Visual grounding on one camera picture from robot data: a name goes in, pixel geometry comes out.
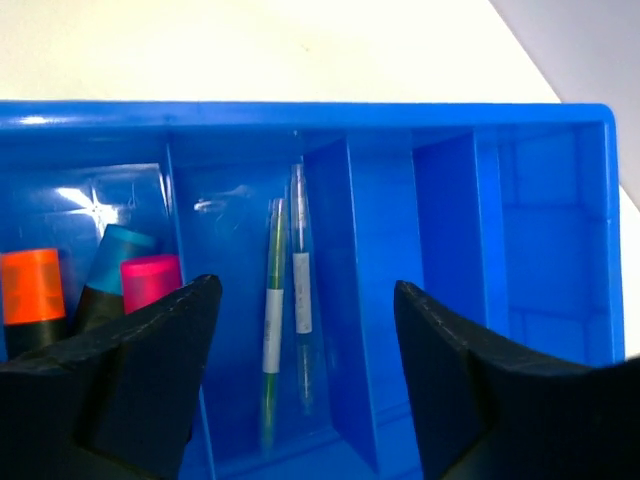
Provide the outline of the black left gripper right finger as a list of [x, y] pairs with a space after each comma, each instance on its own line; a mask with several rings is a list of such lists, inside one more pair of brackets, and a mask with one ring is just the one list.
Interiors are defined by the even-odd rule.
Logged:
[[635, 479], [639, 362], [588, 367], [468, 320], [415, 284], [394, 319], [427, 479]]

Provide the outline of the pink capped black highlighter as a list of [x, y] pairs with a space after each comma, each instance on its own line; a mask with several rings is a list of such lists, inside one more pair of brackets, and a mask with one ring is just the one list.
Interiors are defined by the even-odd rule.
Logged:
[[137, 257], [120, 266], [124, 312], [139, 310], [183, 285], [178, 255]]

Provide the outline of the orange capped black highlighter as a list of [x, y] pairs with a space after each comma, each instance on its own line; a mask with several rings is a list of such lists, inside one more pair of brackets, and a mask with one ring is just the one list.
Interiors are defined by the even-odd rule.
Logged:
[[67, 314], [57, 250], [2, 254], [1, 296], [4, 339], [10, 359], [66, 337]]

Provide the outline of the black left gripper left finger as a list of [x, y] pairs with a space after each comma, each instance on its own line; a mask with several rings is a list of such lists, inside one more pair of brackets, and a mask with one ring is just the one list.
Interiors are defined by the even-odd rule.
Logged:
[[1, 366], [5, 479], [174, 479], [222, 297], [202, 275]]

